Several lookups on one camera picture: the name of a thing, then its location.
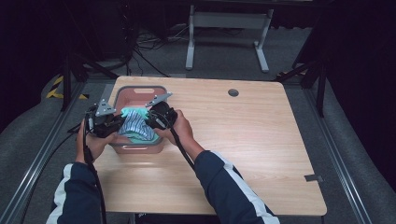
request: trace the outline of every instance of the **person's arm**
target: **person's arm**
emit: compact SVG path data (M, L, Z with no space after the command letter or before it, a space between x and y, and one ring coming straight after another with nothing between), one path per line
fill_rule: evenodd
M200 153L195 160L195 173L221 223L279 223L233 164L219 153Z
M47 224L101 223L100 195L87 164L75 162L64 167L53 202Z
M101 223L100 194L95 177L84 160L83 125L81 122L77 137L77 156L74 163L64 167L63 179L54 194L52 211L47 224L52 223ZM97 159L115 134L107 138L86 135L87 146L93 159Z
M204 150L194 140L190 123L180 110L177 110L174 129L181 145L194 161L195 174L221 223L279 223L278 218L253 192L232 163L222 158L219 153ZM176 144L169 130L155 131L159 136Z

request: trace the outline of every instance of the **table top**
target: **table top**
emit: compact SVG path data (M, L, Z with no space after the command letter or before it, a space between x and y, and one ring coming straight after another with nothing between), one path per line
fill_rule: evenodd
M165 87L167 102L190 121L194 138L233 162L276 215L323 216L327 208L284 88L275 82L119 77L123 86ZM228 91L238 90L232 97ZM158 154L117 154L107 146L95 162L112 212L214 214L179 149L164 140Z

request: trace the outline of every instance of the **striped cloth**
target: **striped cloth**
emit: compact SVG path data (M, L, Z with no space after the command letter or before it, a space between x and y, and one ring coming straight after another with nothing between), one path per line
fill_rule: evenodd
M142 108L125 107L121 110L122 116L126 115L126 119L119 129L119 134L128 138L151 141L155 132L146 124L145 118L141 115L142 111L138 111L139 109Z

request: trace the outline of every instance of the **black jacket sleeve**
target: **black jacket sleeve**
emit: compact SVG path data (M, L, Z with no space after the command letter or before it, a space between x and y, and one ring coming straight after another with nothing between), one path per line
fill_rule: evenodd
M47 224L54 223L101 223L99 190L86 164L76 162L64 167L47 220Z
M233 164L219 153L200 153L195 160L195 173L222 224L279 223Z

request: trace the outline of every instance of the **round hole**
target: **round hole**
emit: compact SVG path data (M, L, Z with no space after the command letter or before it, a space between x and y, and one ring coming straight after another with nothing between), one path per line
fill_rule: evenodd
M230 90L228 90L228 94L235 97L235 96L239 95L239 91L236 89L230 89Z

